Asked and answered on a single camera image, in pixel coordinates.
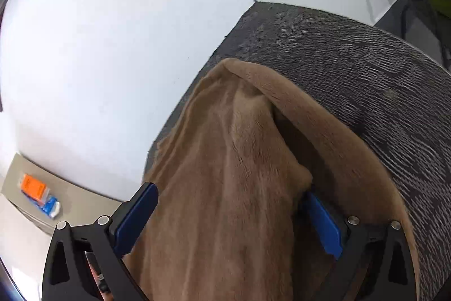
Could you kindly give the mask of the brown fleece garment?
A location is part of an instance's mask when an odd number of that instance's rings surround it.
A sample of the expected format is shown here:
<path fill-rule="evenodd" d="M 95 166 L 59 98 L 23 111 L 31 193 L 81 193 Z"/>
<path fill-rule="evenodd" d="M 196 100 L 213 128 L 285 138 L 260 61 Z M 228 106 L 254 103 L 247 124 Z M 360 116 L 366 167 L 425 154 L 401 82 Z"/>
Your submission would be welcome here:
<path fill-rule="evenodd" d="M 414 229 L 364 141 L 273 69 L 226 59 L 203 77 L 146 174 L 158 206 L 127 267 L 150 300 L 308 300 L 333 265 L 305 219 L 317 190 L 365 224 Z"/>

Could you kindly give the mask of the black patterned table cloth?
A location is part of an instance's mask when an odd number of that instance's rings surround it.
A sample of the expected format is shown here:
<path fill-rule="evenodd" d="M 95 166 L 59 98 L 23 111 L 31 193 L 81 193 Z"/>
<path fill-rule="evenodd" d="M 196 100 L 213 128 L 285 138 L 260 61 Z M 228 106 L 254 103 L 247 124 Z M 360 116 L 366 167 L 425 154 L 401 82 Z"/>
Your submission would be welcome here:
<path fill-rule="evenodd" d="M 176 125 L 199 81 L 226 59 L 273 69 L 364 141 L 390 175 L 413 226 L 418 299 L 448 300 L 447 71 L 382 30 L 310 8 L 257 3 L 239 19 L 176 105 L 151 147 L 148 171 L 159 143 Z M 304 204 L 306 192 L 292 219 L 305 219 L 313 229 Z"/>

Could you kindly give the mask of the beige cabinet door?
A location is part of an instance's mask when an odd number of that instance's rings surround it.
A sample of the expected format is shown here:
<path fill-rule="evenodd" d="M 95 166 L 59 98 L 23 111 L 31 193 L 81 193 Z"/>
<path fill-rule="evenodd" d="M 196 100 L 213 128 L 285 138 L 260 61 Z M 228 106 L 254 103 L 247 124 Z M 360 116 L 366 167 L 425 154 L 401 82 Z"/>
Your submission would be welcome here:
<path fill-rule="evenodd" d="M 90 225 L 112 216 L 120 202 L 60 179 L 15 154 L 1 193 L 39 229 L 52 234 L 60 221 Z"/>

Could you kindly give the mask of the orange box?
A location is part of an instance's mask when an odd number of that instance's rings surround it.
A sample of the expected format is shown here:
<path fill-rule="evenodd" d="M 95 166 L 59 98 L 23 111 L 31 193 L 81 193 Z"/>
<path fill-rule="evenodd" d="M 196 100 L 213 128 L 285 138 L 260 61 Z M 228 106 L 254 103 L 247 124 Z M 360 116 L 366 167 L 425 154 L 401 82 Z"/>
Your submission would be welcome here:
<path fill-rule="evenodd" d="M 25 195 L 39 202 L 43 202 L 48 194 L 47 185 L 28 174 L 23 175 L 20 181 L 20 189 Z"/>

